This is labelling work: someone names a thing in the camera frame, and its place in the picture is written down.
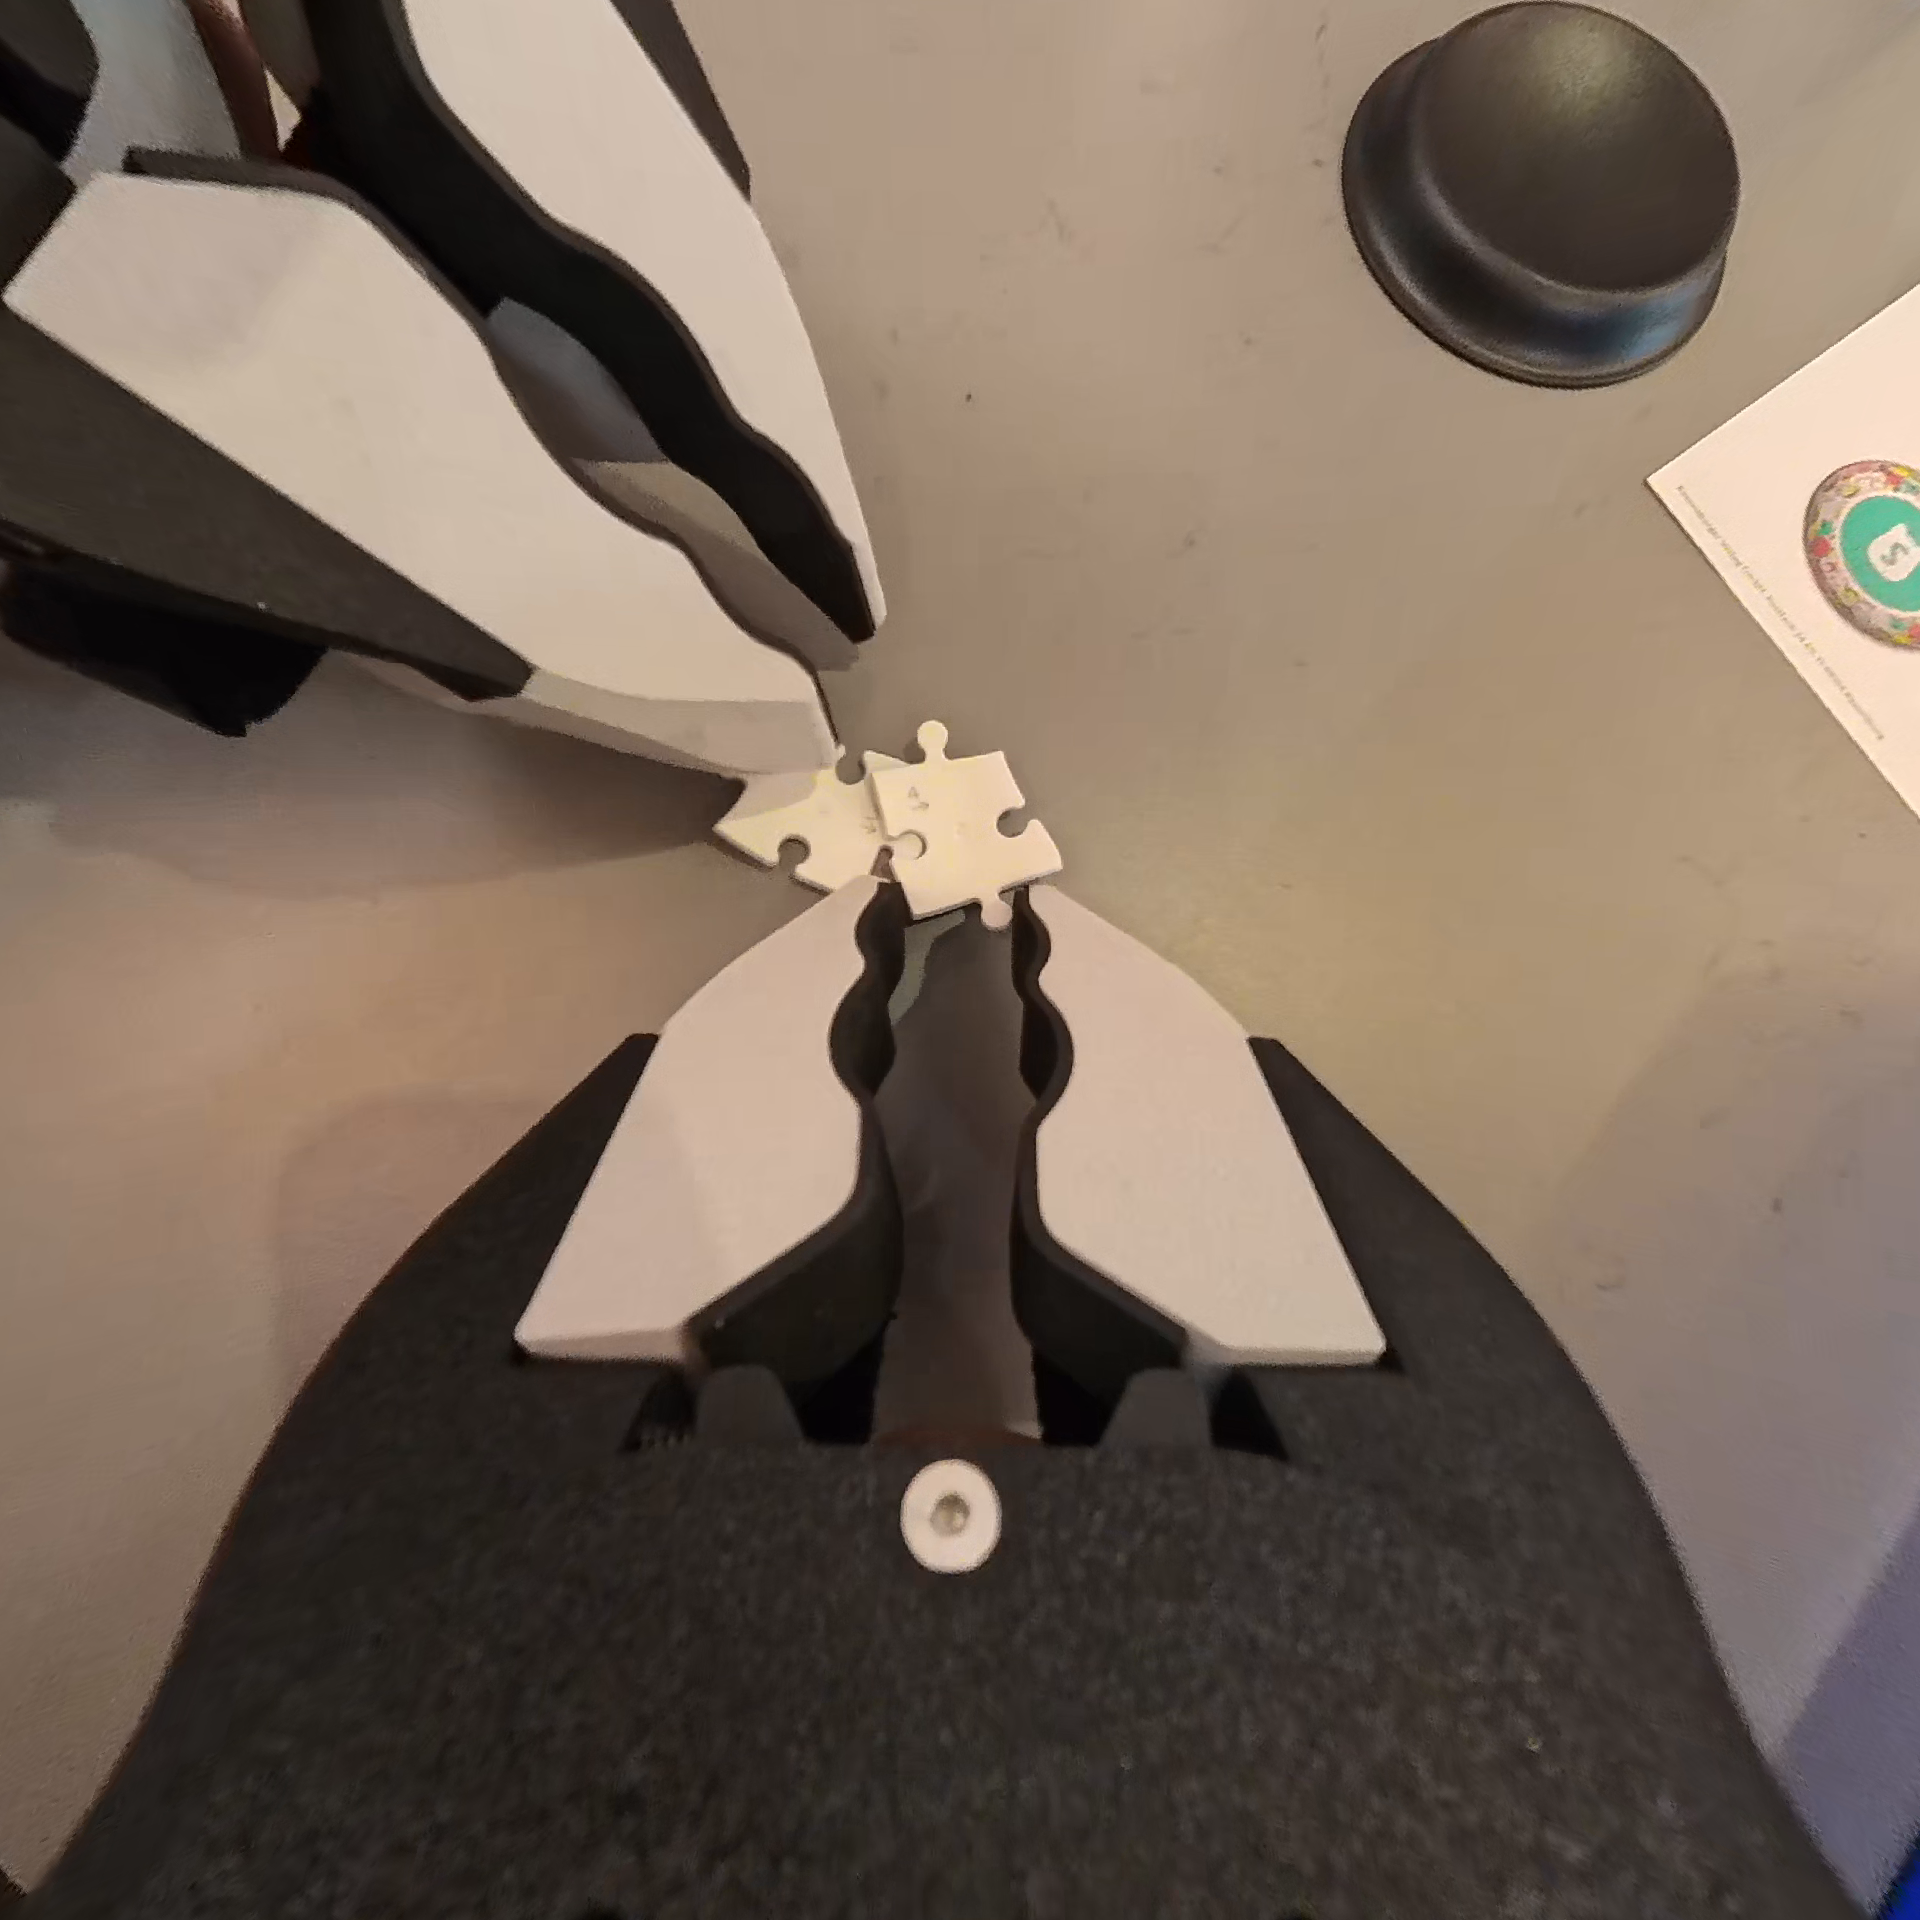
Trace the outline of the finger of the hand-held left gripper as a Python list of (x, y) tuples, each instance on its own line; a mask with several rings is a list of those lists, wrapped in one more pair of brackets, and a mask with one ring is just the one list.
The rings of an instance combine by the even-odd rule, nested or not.
[(518, 654), (523, 690), (476, 708), (715, 776), (837, 761), (814, 670), (587, 489), (347, 189), (143, 156), (68, 198), (3, 309)]
[(637, 466), (810, 602), (797, 642), (867, 642), (875, 544), (732, 128), (669, 3), (306, 3), (347, 180), (555, 383), (602, 371), (579, 457)]

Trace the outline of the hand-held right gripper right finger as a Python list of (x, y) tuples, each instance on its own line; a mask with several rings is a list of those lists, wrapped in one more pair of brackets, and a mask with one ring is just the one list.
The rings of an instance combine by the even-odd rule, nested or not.
[(1251, 1033), (1059, 887), (1012, 907), (1012, 1315), (1043, 1442), (1100, 1442), (1136, 1376), (1373, 1371), (1384, 1329)]

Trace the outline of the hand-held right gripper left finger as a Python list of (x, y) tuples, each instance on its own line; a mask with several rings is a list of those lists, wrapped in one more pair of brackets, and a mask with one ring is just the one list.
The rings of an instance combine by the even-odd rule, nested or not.
[(546, 1362), (761, 1367), (811, 1442), (867, 1442), (899, 1304), (899, 887), (843, 887), (654, 1036), (518, 1319)]

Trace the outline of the white puzzle piece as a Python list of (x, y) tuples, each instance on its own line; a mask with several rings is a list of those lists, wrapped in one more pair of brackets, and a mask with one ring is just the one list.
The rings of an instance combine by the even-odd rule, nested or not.
[(851, 754), (825, 770), (752, 777), (715, 822), (713, 837), (756, 862), (780, 870), (787, 845), (801, 847), (787, 877), (814, 893), (833, 893), (851, 881), (894, 877), (895, 845), (883, 828), (867, 776), (848, 780)]
[(978, 907), (986, 929), (1004, 929), (1008, 896), (1062, 876), (1063, 857), (1039, 822), (1017, 835), (1002, 828), (1004, 815), (1025, 807), (1002, 751), (951, 757), (945, 724), (922, 724), (916, 740), (920, 759), (913, 761), (862, 757), (908, 914), (939, 922)]

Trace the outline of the black round stand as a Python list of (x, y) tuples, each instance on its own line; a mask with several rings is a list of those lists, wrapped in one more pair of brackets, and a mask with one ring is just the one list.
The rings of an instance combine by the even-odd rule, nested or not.
[(1708, 321), (1742, 164), (1692, 68), (1620, 13), (1503, 3), (1387, 65), (1342, 139), (1342, 215), (1388, 304), (1457, 360), (1598, 390)]

